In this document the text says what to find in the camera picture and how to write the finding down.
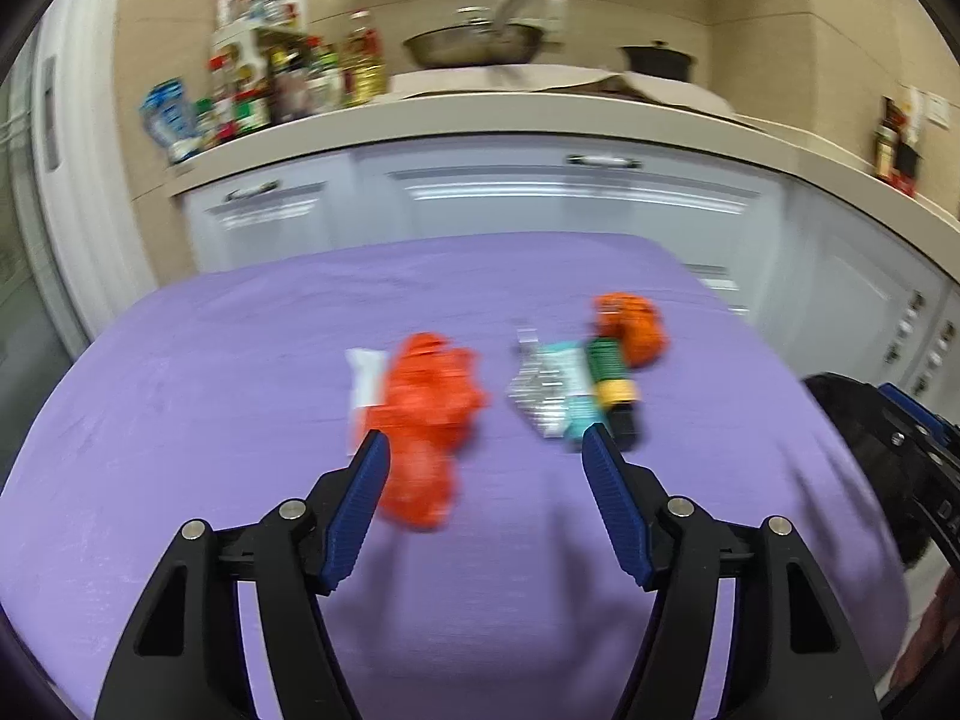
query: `orange plastic bag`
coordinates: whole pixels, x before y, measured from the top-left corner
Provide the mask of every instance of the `orange plastic bag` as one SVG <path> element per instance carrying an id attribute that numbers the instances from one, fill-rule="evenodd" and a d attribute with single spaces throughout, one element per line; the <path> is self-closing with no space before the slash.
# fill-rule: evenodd
<path id="1" fill-rule="evenodd" d="M 384 403 L 367 410 L 364 432 L 390 439 L 390 476 L 380 508 L 414 528 L 443 525 L 455 493 L 452 458 L 486 404 L 474 386 L 469 349 L 434 333 L 407 338 L 384 382 Z"/>
<path id="2" fill-rule="evenodd" d="M 666 333 L 659 312 L 649 300 L 630 293 L 600 295 L 597 309 L 597 334 L 618 338 L 623 360 L 628 367 L 653 362 L 667 347 Z"/>

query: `white door frame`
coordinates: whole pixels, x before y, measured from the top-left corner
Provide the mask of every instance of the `white door frame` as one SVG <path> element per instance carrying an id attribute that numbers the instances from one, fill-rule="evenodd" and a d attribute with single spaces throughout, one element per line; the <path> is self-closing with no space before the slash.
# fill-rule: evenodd
<path id="1" fill-rule="evenodd" d="M 32 99 L 37 184 L 62 278 L 90 338 L 157 288 L 133 218 L 113 91 L 118 0 L 54 0 Z"/>

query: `cabinet door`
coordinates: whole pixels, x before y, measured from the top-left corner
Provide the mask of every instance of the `cabinet door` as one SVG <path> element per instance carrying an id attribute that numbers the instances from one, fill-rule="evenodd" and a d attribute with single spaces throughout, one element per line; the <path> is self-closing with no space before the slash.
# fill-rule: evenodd
<path id="1" fill-rule="evenodd" d="M 642 143 L 497 135 L 357 149 L 379 240 L 629 233 L 661 244 L 728 305 L 760 304 L 784 215 L 779 176 Z"/>
<path id="2" fill-rule="evenodd" d="M 953 423 L 960 422 L 960 292 L 953 288 L 930 323 L 906 379 L 906 392 Z"/>
<path id="3" fill-rule="evenodd" d="M 800 377 L 830 371 L 901 384 L 946 278 L 835 197 L 797 182 L 789 204 L 779 296 L 765 307 L 761 331 Z M 915 312 L 914 303 L 922 303 Z"/>
<path id="4" fill-rule="evenodd" d="M 218 181 L 184 196 L 200 271 L 228 271 L 367 242 L 347 153 Z"/>

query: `blue plastic package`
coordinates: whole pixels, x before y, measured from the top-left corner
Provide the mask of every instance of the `blue plastic package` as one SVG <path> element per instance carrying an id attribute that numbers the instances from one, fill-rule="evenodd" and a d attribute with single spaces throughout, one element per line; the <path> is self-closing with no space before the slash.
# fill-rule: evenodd
<path id="1" fill-rule="evenodd" d="M 193 105 L 184 93 L 184 81 L 170 79 L 147 93 L 140 107 L 143 127 L 176 165 L 200 153 L 200 136 Z"/>

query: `black pot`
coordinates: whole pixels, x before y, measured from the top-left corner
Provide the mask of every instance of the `black pot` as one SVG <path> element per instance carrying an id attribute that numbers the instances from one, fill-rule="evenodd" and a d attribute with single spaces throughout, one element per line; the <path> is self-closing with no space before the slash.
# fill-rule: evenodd
<path id="1" fill-rule="evenodd" d="M 651 46 L 623 46 L 621 52 L 630 60 L 630 70 L 658 79 L 690 81 L 690 68 L 694 59 L 688 53 L 675 52 L 662 40 Z"/>

